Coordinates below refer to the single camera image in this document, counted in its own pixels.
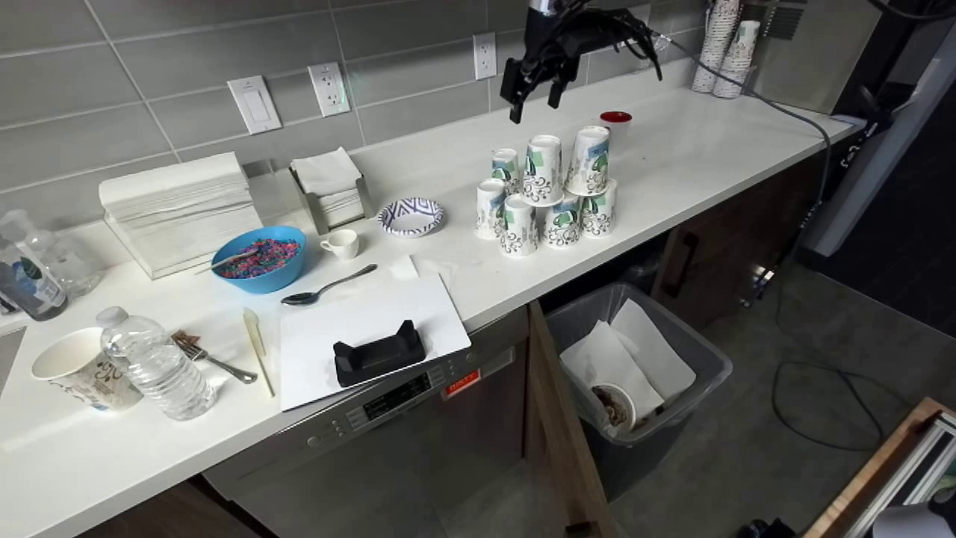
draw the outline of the electrical outlet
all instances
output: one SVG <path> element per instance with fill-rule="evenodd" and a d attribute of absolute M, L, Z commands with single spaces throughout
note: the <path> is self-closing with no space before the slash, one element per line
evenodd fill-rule
<path fill-rule="evenodd" d="M 239 107 L 239 115 L 243 115 L 249 133 L 280 129 L 267 78 L 260 78 L 260 75 L 258 78 L 237 78 L 237 80 L 228 80 L 228 86 L 233 92 L 233 101 Z"/>
<path fill-rule="evenodd" d="M 339 62 L 310 66 L 307 78 L 310 78 L 310 90 L 316 92 L 324 115 L 354 109 Z"/>
<path fill-rule="evenodd" d="M 493 32 L 472 35 L 475 80 L 500 75 L 500 42 Z"/>
<path fill-rule="evenodd" d="M 667 32 L 654 35 L 654 51 L 667 54 L 672 47 L 675 39 L 670 39 Z"/>

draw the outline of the white plate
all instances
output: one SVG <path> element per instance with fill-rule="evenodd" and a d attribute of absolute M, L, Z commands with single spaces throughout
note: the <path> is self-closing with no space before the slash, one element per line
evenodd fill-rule
<path fill-rule="evenodd" d="M 428 196 L 398 196 L 382 207 L 379 223 L 403 235 L 428 235 L 445 223 L 445 208 Z"/>

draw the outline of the cabinet door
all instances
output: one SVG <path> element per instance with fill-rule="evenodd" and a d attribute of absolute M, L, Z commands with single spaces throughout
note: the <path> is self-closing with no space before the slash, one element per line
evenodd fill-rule
<path fill-rule="evenodd" d="M 654 299 L 694 326 L 743 308 L 754 266 L 773 269 L 790 251 L 817 180 L 805 160 L 675 226 Z"/>

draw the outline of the trash bin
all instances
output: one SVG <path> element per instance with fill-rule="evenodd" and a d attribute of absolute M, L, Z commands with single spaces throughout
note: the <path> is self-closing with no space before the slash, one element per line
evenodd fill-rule
<path fill-rule="evenodd" d="M 573 405 L 585 420 L 590 444 L 596 450 L 611 497 L 627 488 L 636 476 L 645 476 L 661 459 L 661 455 L 667 455 L 667 447 L 678 440 L 688 414 L 732 374 L 732 361 L 718 346 L 711 346 L 700 332 L 694 332 L 664 304 L 622 281 L 608 284 L 548 313 L 555 349 L 564 353 L 569 346 L 584 341 L 599 319 L 614 322 L 614 316 L 622 311 L 627 299 L 651 316 L 651 322 L 661 329 L 667 344 L 688 361 L 696 378 L 690 387 L 667 399 L 661 411 L 648 414 L 643 428 L 622 434 L 611 423 L 596 392 L 579 378 L 569 376 L 573 387 Z"/>

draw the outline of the blue bowl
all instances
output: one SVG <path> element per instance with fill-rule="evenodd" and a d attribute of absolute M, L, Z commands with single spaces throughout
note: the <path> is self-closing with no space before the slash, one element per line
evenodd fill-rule
<path fill-rule="evenodd" d="M 295 242 L 295 254 L 273 269 L 273 272 L 264 272 L 264 275 L 249 275 L 249 278 L 228 278 L 228 275 L 218 275 L 218 262 L 228 260 L 228 256 L 237 256 L 249 248 L 255 248 L 260 238 L 279 238 L 279 242 Z M 307 269 L 307 235 L 295 226 L 260 226 L 260 231 L 252 231 L 252 234 L 243 234 L 237 238 L 230 238 L 228 244 L 221 244 L 212 256 L 212 272 L 218 278 L 224 278 L 228 284 L 237 284 L 239 290 L 245 293 L 274 293 L 274 290 L 283 290 L 288 284 L 300 281 Z"/>

